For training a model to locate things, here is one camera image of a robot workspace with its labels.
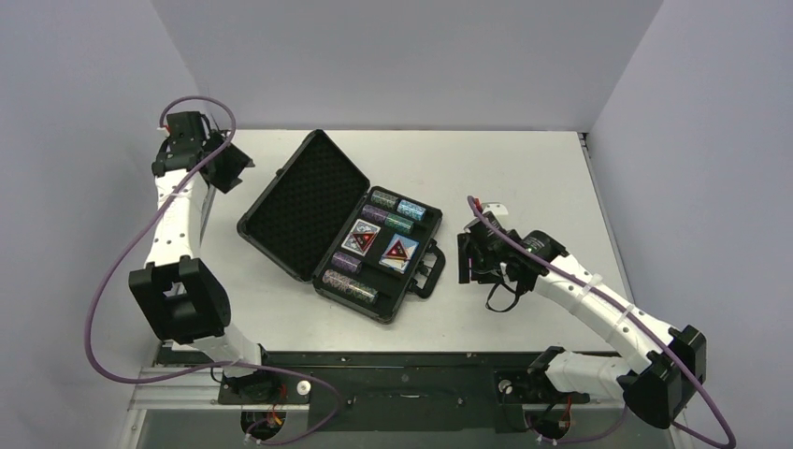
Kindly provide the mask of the light blue chip stack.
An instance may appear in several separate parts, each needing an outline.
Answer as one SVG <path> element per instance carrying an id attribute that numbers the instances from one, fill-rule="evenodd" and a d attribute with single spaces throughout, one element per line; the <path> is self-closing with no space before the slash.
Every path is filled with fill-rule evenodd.
<path id="1" fill-rule="evenodd" d="M 410 202 L 407 199 L 401 199 L 398 202 L 397 207 L 396 207 L 396 211 L 399 214 L 404 215 L 404 216 L 410 218 L 411 220 L 418 221 L 418 222 L 422 221 L 424 219 L 424 217 L 425 217 L 425 214 L 426 214 L 426 208 L 425 207 L 420 206 L 418 204 L 415 204 L 413 202 Z"/>

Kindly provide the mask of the blue ace card box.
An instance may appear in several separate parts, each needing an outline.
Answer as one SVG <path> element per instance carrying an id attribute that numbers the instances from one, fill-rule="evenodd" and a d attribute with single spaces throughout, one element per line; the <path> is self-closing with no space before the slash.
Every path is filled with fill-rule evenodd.
<path id="1" fill-rule="evenodd" d="M 396 260 L 387 260 L 387 259 L 383 259 L 382 258 L 383 254 L 385 253 L 386 249 L 389 247 L 390 243 L 393 242 L 396 239 L 401 239 L 402 240 L 402 243 L 403 243 L 403 245 L 405 246 L 405 249 L 408 252 L 408 260 L 407 261 L 400 262 L 400 261 L 396 261 Z M 407 267 L 408 267 L 410 261 L 415 256 L 418 247 L 419 247 L 419 242 L 417 240 L 408 238 L 408 237 L 400 235 L 400 234 L 394 234 L 394 236 L 391 237 L 391 239 L 389 240 L 389 243 L 386 245 L 385 250 L 383 251 L 383 253 L 382 253 L 381 257 L 380 257 L 379 264 L 384 266 L 384 267 L 393 269 L 393 270 L 395 270 L 395 271 L 397 271 L 399 273 L 404 274 L 406 272 L 406 270 L 407 270 Z"/>

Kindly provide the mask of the black poker set case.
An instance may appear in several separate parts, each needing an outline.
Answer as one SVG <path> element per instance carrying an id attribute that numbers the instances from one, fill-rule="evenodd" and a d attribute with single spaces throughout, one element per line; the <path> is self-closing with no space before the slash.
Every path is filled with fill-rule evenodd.
<path id="1" fill-rule="evenodd" d="M 374 190 L 425 207 L 424 219 L 412 220 L 414 228 L 409 235 L 364 219 L 361 209 L 369 204 L 410 220 L 397 208 L 388 210 L 372 204 Z M 318 295 L 389 324 L 404 296 L 427 299 L 434 293 L 445 268 L 445 256 L 435 239 L 441 220 L 440 209 L 372 185 L 325 131 L 313 130 L 242 215 L 237 231 L 292 278 L 311 283 Z M 379 264 L 394 234 L 419 242 L 404 274 Z M 352 274 L 333 267 L 334 252 L 360 259 L 360 272 Z M 328 269 L 377 289 L 377 301 L 367 304 L 323 284 Z"/>

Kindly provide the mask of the yellow-blue chip stack bottom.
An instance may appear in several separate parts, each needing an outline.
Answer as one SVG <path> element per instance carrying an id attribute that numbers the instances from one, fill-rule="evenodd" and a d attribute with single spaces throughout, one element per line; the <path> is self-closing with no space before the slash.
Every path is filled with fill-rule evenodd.
<path id="1" fill-rule="evenodd" d="M 347 290 L 350 296 L 364 301 L 367 304 L 374 304 L 377 301 L 379 295 L 377 289 L 356 280 L 349 282 Z"/>

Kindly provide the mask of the purple 500 chip stack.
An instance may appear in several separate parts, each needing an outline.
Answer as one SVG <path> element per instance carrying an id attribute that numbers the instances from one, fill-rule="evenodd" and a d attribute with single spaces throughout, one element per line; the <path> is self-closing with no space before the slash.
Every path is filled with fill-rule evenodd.
<path id="1" fill-rule="evenodd" d="M 331 265 L 348 273 L 357 274 L 362 268 L 362 261 L 343 252 L 334 252 Z"/>

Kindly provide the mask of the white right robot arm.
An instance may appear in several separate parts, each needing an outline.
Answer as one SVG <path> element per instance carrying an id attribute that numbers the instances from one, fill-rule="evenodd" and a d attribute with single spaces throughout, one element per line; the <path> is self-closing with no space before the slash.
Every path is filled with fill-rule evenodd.
<path id="1" fill-rule="evenodd" d="M 610 344 L 614 356 L 551 347 L 529 368 L 537 398 L 567 393 L 622 399 L 646 424 L 666 429 L 706 376 L 707 340 L 636 308 L 586 269 L 557 240 L 534 230 L 505 229 L 504 213 L 487 210 L 457 236 L 459 281 L 505 287 L 515 297 L 545 297 Z"/>

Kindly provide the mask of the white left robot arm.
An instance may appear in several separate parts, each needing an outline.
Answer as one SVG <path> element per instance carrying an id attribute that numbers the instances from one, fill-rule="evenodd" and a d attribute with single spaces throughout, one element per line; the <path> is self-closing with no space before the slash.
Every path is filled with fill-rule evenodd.
<path id="1" fill-rule="evenodd" d="M 281 393 L 279 376 L 258 366 L 267 357 L 264 348 L 232 324 L 228 294 L 200 258 L 215 193 L 239 185 L 239 175 L 252 167 L 252 159 L 229 145 L 208 161 L 227 133 L 212 128 L 199 111 L 168 114 L 165 131 L 152 173 L 158 204 L 166 210 L 144 267 L 129 274 L 131 293 L 160 340 L 225 362 L 224 391 L 252 402 L 272 401 Z"/>

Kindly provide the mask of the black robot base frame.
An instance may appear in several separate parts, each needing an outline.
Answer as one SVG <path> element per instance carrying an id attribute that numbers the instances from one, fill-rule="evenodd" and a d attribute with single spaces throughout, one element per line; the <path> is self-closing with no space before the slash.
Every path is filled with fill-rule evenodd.
<path id="1" fill-rule="evenodd" d="M 586 393 L 556 393 L 533 352 L 271 352 L 279 372 L 233 381 L 219 368 L 217 403 L 239 406 L 240 425 L 274 442 L 298 416 L 321 431 L 559 431 L 568 404 Z"/>

